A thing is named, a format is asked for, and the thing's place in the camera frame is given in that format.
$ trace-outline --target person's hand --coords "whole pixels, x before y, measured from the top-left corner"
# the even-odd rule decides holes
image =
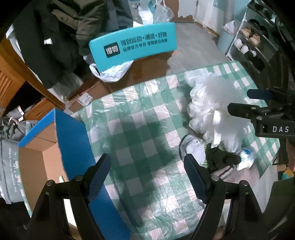
[[[295,171],[295,146],[287,139],[286,151],[289,158],[289,168],[291,171]]]

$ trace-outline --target white wall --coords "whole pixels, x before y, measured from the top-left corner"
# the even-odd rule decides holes
[[[224,12],[213,6],[214,0],[199,0],[195,21],[221,34]]]
[[[179,1],[179,9],[178,9],[178,17],[187,17],[192,15],[195,17],[197,0],[178,0]]]

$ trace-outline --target shoe rack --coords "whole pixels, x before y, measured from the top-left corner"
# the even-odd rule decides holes
[[[255,72],[260,74],[260,72],[267,66],[269,66],[270,59],[278,51],[278,45],[275,43],[272,36],[272,31],[274,31],[275,25],[275,14],[262,0],[250,1],[247,6],[246,12],[244,14],[241,25],[235,35],[233,42],[231,43],[226,56],[230,60],[238,60],[247,70],[247,72]],[[248,27],[251,29],[251,33],[257,34],[260,37],[260,44],[255,45],[250,37],[246,37],[242,34],[242,29]],[[261,59],[264,64],[264,68],[257,67],[257,64],[246,57],[240,50],[234,45],[234,42],[240,39],[243,45],[246,45],[250,50],[256,52],[256,57]]]

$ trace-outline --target cardboard box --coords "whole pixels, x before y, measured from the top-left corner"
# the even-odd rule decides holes
[[[105,83],[99,80],[91,88],[82,93],[78,93],[74,98],[72,98],[72,100],[70,101],[71,105],[69,109],[72,112],[76,112],[89,104],[92,100],[104,97],[117,90],[141,82],[166,76],[167,61],[171,57],[171,55],[172,52],[167,52],[135,60],[129,70],[123,76],[123,78],[120,79],[118,82]],[[78,99],[82,97],[85,93],[89,94],[93,99],[90,99],[91,101],[84,103],[78,101]]]
[[[65,181],[72,180],[96,163],[85,125],[58,109],[49,112],[32,128],[18,147],[23,198],[29,213],[47,180],[59,183],[60,176]],[[129,239],[130,232],[104,185],[89,209],[106,240]]]

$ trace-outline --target teal sign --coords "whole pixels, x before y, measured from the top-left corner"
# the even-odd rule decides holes
[[[93,39],[89,43],[98,71],[138,58],[176,50],[175,24],[131,27]]]

